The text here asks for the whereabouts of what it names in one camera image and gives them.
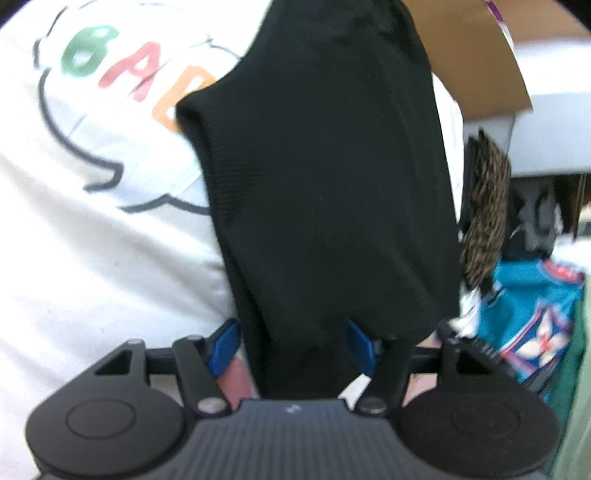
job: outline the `blue clip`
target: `blue clip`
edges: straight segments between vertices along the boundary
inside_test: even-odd
[[[362,373],[372,377],[378,366],[374,342],[353,320],[349,320],[347,325],[347,344]]]
[[[228,320],[207,339],[207,369],[213,378],[220,378],[240,347],[241,331],[237,320]]]

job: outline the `black device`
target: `black device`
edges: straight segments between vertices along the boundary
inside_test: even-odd
[[[349,322],[348,342],[372,377],[344,400],[244,400],[232,412],[215,383],[239,323],[168,349],[129,340],[45,400],[26,438],[43,480],[542,480],[558,439],[553,412],[482,342],[439,349],[375,339]],[[410,373],[437,387],[407,406]],[[177,378],[180,406],[151,374]]]

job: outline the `round button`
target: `round button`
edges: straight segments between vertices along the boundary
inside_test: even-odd
[[[386,402],[379,397],[365,397],[359,401],[359,411],[368,415],[380,415],[387,409]]]
[[[75,406],[66,417],[70,431],[87,440],[110,439],[129,430],[135,410],[121,400],[91,400]]]
[[[219,397],[207,397],[197,403],[199,411],[208,415],[217,415],[223,412],[227,406],[226,401]]]
[[[477,439],[501,439],[519,428],[519,412],[499,401],[462,405],[451,413],[452,425],[464,435]]]

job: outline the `brown cardboard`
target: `brown cardboard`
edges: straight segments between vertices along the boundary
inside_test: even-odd
[[[483,0],[403,1],[465,120],[531,108],[515,56]]]
[[[591,33],[555,0],[495,0],[515,43],[586,38]]]

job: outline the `teal fabric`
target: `teal fabric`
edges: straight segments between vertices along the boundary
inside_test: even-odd
[[[570,346],[560,364],[558,381],[551,392],[550,401],[548,402],[548,405],[556,414],[560,431],[563,433],[566,431],[574,396],[577,391],[579,370],[583,363],[585,349],[586,335],[583,301],[579,300],[574,307],[573,336]],[[557,457],[558,453],[550,463],[550,470],[554,468]]]
[[[568,351],[584,276],[549,260],[500,262],[495,294],[480,308],[478,336],[525,381],[540,368],[556,372]]]
[[[586,329],[586,351],[580,365],[574,402],[563,442],[554,463],[556,480],[591,478],[591,281],[588,278],[582,320]]]

